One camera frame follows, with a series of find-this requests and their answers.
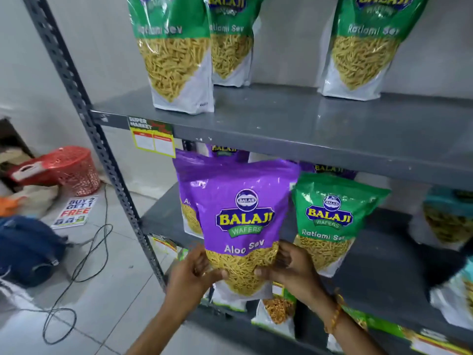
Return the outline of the red plastic basket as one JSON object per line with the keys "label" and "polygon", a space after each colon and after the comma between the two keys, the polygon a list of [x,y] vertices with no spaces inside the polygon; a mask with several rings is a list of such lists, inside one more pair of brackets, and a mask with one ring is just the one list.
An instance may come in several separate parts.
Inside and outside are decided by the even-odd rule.
{"label": "red plastic basket", "polygon": [[7,176],[22,186],[60,185],[76,197],[92,195],[101,186],[91,150],[74,145],[13,166]]}

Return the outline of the purple snack packet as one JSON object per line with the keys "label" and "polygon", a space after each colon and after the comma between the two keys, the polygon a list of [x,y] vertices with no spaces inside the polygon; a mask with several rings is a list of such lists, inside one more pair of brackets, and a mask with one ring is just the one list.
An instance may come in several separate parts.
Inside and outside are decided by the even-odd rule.
{"label": "purple snack packet", "polygon": [[224,146],[206,144],[209,157],[211,158],[228,158],[231,161],[239,163],[248,163],[250,152],[241,149],[235,149]]}
{"label": "purple snack packet", "polygon": [[310,173],[327,173],[332,174],[334,176],[354,180],[357,176],[358,172],[349,170],[342,167],[334,167],[322,164],[313,164],[310,162],[299,161],[299,167],[303,172],[310,172]]}
{"label": "purple snack packet", "polygon": [[210,266],[228,272],[228,279],[215,283],[215,288],[228,301],[270,299],[272,285],[254,270],[276,260],[300,168],[287,160],[225,165],[205,161],[186,181]]}
{"label": "purple snack packet", "polygon": [[199,221],[198,209],[190,193],[190,183],[186,181],[186,177],[191,175],[196,167],[205,165],[204,156],[177,149],[175,151],[173,165],[178,180],[184,231],[191,236],[203,239],[204,236]]}

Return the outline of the person's right hand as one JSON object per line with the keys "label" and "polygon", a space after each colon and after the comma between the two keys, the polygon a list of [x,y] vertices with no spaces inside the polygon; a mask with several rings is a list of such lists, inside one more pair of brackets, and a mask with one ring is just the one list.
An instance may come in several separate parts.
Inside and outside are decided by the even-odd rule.
{"label": "person's right hand", "polygon": [[286,280],[282,285],[306,306],[312,292],[325,292],[309,253],[286,240],[280,240],[275,262],[265,267],[286,269]]}

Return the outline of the grey metal shelf rack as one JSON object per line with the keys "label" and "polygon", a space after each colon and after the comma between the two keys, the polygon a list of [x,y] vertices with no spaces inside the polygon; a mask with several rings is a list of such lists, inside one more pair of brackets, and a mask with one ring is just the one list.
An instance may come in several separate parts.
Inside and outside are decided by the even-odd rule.
{"label": "grey metal shelf rack", "polygon": [[[223,97],[216,113],[198,116],[156,110],[142,88],[92,105],[46,0],[23,0],[59,77],[112,182],[142,249],[164,289],[168,276],[145,237],[172,238],[188,247],[173,185],[140,217],[102,126],[125,129],[126,116],[144,116],[170,126],[178,138],[280,156],[322,161],[381,176],[473,191],[473,101],[388,94],[357,103],[326,99],[308,88],[255,85]],[[431,285],[464,264],[460,252],[418,245],[407,235],[410,215],[377,209],[368,216],[354,252],[334,276],[348,305],[426,334],[439,333],[473,350],[473,330],[448,324],[430,306]]]}

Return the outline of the person's left forearm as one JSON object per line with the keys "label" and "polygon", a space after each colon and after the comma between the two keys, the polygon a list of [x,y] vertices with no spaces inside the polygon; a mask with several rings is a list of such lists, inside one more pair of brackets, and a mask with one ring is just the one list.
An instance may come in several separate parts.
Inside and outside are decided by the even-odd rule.
{"label": "person's left forearm", "polygon": [[168,291],[156,316],[125,355],[160,355],[189,314],[196,309],[202,296],[199,292]]}

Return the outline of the person's left hand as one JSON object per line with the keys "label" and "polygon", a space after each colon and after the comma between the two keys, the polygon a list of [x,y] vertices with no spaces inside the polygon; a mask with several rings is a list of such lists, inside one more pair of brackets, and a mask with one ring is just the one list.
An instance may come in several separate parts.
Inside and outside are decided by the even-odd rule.
{"label": "person's left hand", "polygon": [[207,258],[207,253],[203,244],[198,244],[191,249],[187,256],[179,261],[173,268],[166,288],[168,291],[191,291],[204,293],[210,288],[203,288],[202,275],[213,270]]}

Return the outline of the person's right forearm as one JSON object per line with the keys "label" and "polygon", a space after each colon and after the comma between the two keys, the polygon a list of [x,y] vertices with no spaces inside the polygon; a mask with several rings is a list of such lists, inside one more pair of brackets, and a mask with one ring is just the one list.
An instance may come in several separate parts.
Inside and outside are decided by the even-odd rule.
{"label": "person's right forearm", "polygon": [[[324,291],[312,292],[308,307],[329,326],[336,308],[335,297]],[[388,355],[345,311],[340,315],[333,336],[345,355]]]}

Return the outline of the white green snack packet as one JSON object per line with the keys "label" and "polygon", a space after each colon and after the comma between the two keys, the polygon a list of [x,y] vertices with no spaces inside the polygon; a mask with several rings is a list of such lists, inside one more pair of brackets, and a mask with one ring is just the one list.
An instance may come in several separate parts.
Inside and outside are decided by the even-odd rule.
{"label": "white green snack packet", "polygon": [[236,311],[240,313],[247,312],[245,300],[228,301],[222,297],[222,295],[215,288],[215,286],[212,286],[204,293],[204,296],[201,298],[200,304],[206,306],[213,304],[214,306],[223,307],[231,311]]}
{"label": "white green snack packet", "polygon": [[272,284],[272,299],[260,300],[251,323],[295,340],[294,316],[297,299],[280,283]]}

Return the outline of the printed offer sign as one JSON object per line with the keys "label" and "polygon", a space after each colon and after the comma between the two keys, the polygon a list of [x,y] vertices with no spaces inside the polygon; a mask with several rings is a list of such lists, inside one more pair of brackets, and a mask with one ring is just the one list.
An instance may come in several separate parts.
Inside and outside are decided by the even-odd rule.
{"label": "printed offer sign", "polygon": [[58,230],[84,225],[97,199],[98,197],[95,195],[70,198],[51,225],[51,228]]}

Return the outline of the green yellow snack packet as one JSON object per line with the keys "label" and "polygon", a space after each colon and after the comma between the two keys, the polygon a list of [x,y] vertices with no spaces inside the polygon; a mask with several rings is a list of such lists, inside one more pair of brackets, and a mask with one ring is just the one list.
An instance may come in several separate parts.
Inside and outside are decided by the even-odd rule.
{"label": "green yellow snack packet", "polygon": [[422,328],[419,332],[383,320],[374,315],[352,309],[346,305],[343,310],[349,314],[364,331],[377,331],[394,336],[421,355],[473,355],[473,346],[443,334]]}

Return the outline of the beige cloth bag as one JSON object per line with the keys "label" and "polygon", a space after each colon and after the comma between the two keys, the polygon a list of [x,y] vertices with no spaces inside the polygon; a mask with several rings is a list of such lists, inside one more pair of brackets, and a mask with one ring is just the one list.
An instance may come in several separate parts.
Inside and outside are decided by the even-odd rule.
{"label": "beige cloth bag", "polygon": [[19,192],[7,196],[7,200],[13,201],[15,215],[40,219],[52,207],[59,193],[58,185],[26,185]]}

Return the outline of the blue bag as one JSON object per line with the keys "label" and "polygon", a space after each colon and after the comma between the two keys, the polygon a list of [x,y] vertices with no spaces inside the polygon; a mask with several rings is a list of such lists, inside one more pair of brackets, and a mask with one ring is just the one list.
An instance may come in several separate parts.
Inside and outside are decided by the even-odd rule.
{"label": "blue bag", "polygon": [[47,281],[72,246],[40,220],[0,217],[0,279],[23,288]]}

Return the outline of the gold bangle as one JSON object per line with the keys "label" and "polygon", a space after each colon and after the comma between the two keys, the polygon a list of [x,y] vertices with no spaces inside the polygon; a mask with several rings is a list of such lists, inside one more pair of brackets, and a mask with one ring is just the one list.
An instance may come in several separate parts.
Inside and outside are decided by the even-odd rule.
{"label": "gold bangle", "polygon": [[342,312],[344,312],[343,307],[345,305],[344,298],[336,292],[335,294],[336,308],[334,310],[334,315],[331,319],[330,325],[324,325],[324,331],[326,334],[333,335],[334,331],[338,325],[338,321]]}

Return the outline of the orange cloth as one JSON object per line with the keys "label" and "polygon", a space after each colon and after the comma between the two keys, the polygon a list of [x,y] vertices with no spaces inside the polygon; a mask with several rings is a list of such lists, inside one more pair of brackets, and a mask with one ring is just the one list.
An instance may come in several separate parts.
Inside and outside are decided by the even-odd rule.
{"label": "orange cloth", "polygon": [[0,218],[10,217],[18,214],[20,200],[11,197],[0,197]]}

